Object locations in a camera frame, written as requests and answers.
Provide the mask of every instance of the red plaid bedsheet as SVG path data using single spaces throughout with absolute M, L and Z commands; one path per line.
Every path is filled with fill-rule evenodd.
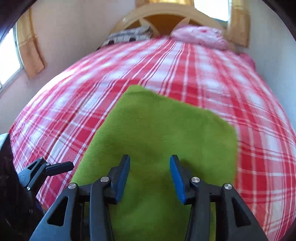
M 131 84 L 209 109 L 235 127 L 236 189 L 269 240 L 279 240 L 296 215 L 296 139 L 283 108 L 233 52 L 166 38 L 94 52 L 52 79 L 27 104 L 10 130 L 17 172 L 40 156 L 52 164 L 75 165 L 72 172 L 47 178 L 37 198 L 52 205 Z

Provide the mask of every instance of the green cloth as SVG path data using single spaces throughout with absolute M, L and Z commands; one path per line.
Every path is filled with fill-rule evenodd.
M 207 183 L 234 183 L 237 138 L 234 128 L 209 110 L 134 85 L 94 135 L 72 182 L 85 185 L 107 175 L 123 154 L 130 156 L 131 168 L 121 202 L 110 205 L 115 240 L 180 241 L 190 206 L 177 198 L 170 156 L 178 155 Z

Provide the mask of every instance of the white wall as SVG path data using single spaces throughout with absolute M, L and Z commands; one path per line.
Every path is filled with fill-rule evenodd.
M 0 133 L 48 81 L 95 51 L 134 8 L 135 0 L 38 0 L 32 6 L 33 25 L 47 68 L 30 80 L 22 71 L 0 93 Z
M 262 0 L 249 0 L 251 42 L 245 50 L 268 83 L 296 129 L 296 42 Z

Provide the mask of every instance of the metal screw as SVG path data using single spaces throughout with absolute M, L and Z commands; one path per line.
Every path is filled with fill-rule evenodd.
M 200 179 L 198 177 L 193 177 L 193 178 L 191 178 L 191 181 L 194 183 L 199 183 Z
M 109 177 L 101 177 L 101 182 L 106 183 L 109 181 Z
M 231 184 L 226 183 L 226 184 L 224 185 L 224 188 L 227 189 L 227 190 L 231 190 L 231 189 L 232 189 L 232 186 L 231 186 Z
M 68 188 L 69 189 L 74 189 L 76 187 L 76 184 L 75 183 L 70 183 L 69 185 L 68 185 Z

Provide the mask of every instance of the yellow curtain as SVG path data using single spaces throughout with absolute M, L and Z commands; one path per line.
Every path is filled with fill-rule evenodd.
M 227 39 L 243 47 L 249 47 L 250 31 L 248 0 L 229 0 Z
M 17 21 L 16 33 L 25 71 L 29 78 L 33 78 L 46 67 L 46 62 L 41 54 L 38 38 L 34 33 L 31 8 Z
M 160 2 L 178 3 L 183 5 L 194 6 L 194 0 L 136 0 L 136 7 L 140 7 L 149 3 L 160 3 Z

